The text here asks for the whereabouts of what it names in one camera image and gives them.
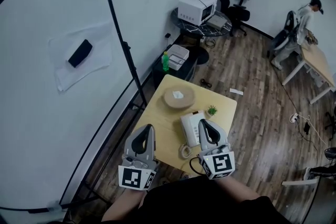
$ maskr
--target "white marker cube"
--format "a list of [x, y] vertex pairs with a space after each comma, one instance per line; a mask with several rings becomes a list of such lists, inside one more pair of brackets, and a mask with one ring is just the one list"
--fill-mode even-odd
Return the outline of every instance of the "white marker cube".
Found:
[[202, 160], [202, 167], [209, 179], [229, 176], [236, 169], [234, 152], [205, 155]]
[[147, 190], [156, 174], [150, 169], [139, 169], [134, 166], [119, 165], [119, 186], [137, 190]]

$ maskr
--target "black cap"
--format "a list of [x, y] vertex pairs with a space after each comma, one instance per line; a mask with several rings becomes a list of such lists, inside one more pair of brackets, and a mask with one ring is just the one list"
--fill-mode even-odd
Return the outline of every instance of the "black cap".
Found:
[[310, 5], [312, 5], [312, 6], [317, 5], [319, 7], [320, 13], [322, 13], [322, 14], [324, 13], [324, 11], [322, 9], [322, 3], [321, 3], [320, 0], [311, 0]]

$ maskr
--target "white telephone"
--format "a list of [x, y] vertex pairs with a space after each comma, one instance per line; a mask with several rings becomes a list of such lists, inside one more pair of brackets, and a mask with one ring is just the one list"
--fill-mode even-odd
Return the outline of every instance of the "white telephone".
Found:
[[183, 132], [190, 147], [199, 145], [200, 135], [198, 133], [198, 124], [201, 119], [205, 119], [202, 110], [181, 116]]

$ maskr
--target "white storage bin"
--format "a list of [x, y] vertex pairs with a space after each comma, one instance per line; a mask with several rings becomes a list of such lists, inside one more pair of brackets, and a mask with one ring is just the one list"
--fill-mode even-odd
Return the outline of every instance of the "white storage bin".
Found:
[[176, 71], [180, 69], [185, 60], [189, 57], [189, 50], [176, 44], [170, 47], [167, 53], [169, 56], [169, 68]]

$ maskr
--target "wooden floor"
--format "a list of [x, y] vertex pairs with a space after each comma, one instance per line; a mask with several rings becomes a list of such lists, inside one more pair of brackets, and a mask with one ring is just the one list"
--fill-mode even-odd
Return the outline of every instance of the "wooden floor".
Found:
[[[236, 158], [236, 171], [233, 177], [260, 195], [268, 196], [276, 209], [289, 221], [299, 223], [309, 204], [312, 187], [282, 187], [281, 182], [300, 180], [307, 166], [314, 167], [328, 163], [323, 151], [335, 146], [336, 139], [329, 142], [331, 131], [324, 130], [328, 122], [325, 113], [333, 111], [335, 97], [329, 92], [315, 104], [310, 105], [308, 100], [324, 88], [317, 88], [304, 69], [300, 70], [284, 88], [279, 80], [282, 81], [296, 66], [296, 57], [292, 55], [284, 61], [282, 71], [275, 71], [266, 58], [270, 40], [251, 29], [246, 30], [248, 32], [246, 37], [238, 32], [233, 38], [229, 36], [219, 38], [215, 48], [207, 48], [210, 61], [197, 67], [193, 83], [199, 85], [200, 79], [204, 78], [213, 84], [212, 91], [237, 101], [237, 110], [228, 136]], [[230, 93], [230, 88], [243, 91], [244, 95]], [[151, 80], [144, 90], [149, 100], [154, 92]], [[313, 143], [302, 139], [298, 125], [289, 122], [289, 117], [296, 109], [305, 117], [311, 116], [311, 123], [326, 142], [327, 146], [314, 132], [304, 134], [306, 139], [314, 143], [318, 152], [314, 149]], [[110, 137], [87, 179], [89, 184], [92, 184], [97, 171], [125, 129], [127, 119], [133, 114], [134, 111], [129, 111], [120, 128]], [[302, 133], [303, 125], [303, 120], [300, 120]], [[122, 151], [123, 143], [114, 153], [95, 188], [97, 193], [110, 202], [123, 191], [118, 187], [117, 180]], [[181, 171], [163, 164], [160, 174], [169, 180], [177, 180]], [[79, 192], [79, 197], [84, 197], [86, 193], [87, 190], [83, 188]], [[82, 217], [102, 215], [105, 209], [106, 204], [98, 200], [73, 209], [71, 217], [75, 223], [79, 223]]]

